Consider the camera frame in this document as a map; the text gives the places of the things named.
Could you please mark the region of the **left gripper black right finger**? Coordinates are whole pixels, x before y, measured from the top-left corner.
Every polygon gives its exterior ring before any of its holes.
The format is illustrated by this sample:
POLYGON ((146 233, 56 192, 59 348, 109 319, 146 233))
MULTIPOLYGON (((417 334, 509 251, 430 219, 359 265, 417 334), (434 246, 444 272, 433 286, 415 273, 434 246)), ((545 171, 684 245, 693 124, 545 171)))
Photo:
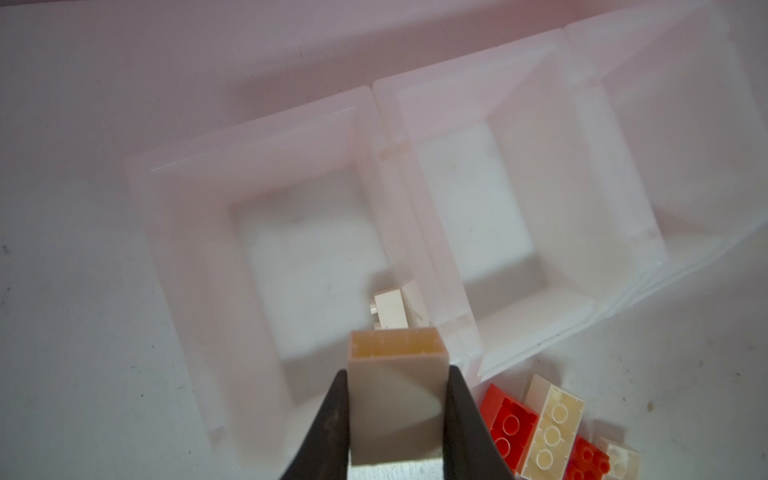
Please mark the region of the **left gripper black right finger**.
POLYGON ((446 386, 442 458, 446 480, 514 478, 455 365, 449 367, 446 386))

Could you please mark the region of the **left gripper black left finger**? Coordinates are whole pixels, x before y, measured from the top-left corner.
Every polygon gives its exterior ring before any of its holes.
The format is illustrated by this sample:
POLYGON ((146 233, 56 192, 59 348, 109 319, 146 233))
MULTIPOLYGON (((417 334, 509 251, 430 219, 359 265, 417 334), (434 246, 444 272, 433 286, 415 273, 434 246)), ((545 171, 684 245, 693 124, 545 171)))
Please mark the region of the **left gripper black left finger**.
POLYGON ((350 448, 348 374, 335 375, 282 480, 346 480, 350 448))

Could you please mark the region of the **red two-by-two lego brick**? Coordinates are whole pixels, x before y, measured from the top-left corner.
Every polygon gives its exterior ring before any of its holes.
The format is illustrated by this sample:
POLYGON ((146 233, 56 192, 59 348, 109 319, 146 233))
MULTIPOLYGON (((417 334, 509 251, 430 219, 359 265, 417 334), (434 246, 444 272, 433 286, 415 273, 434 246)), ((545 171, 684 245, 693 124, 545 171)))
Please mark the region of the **red two-by-two lego brick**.
POLYGON ((479 411, 501 458, 519 473, 539 415, 495 384, 488 386, 479 411))

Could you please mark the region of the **cream long lego brick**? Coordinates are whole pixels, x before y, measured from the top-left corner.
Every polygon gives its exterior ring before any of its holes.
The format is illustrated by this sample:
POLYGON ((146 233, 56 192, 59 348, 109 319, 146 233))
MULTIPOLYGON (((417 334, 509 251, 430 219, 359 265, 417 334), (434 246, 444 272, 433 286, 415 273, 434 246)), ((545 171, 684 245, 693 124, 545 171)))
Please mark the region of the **cream long lego brick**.
POLYGON ((534 375, 524 405, 538 415, 538 420, 523 454, 519 475, 531 480, 560 480, 565 475, 585 402, 534 375))

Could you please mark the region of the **white lego brick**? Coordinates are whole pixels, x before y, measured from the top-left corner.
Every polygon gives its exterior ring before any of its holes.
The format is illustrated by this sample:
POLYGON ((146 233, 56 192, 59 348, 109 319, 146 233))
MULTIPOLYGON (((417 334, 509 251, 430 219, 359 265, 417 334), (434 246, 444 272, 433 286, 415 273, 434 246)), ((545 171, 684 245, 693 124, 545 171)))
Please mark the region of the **white lego brick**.
POLYGON ((439 457, 449 369, 449 354, 435 327, 351 332, 351 464, 439 457))

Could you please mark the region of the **red L lego brick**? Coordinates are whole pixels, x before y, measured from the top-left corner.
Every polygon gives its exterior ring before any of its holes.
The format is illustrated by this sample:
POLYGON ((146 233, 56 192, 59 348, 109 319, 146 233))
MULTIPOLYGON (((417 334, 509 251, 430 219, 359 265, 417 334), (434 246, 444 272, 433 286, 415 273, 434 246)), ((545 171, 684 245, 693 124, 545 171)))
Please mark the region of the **red L lego brick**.
POLYGON ((609 456, 585 438, 577 435, 563 479, 602 480, 610 469, 609 456))

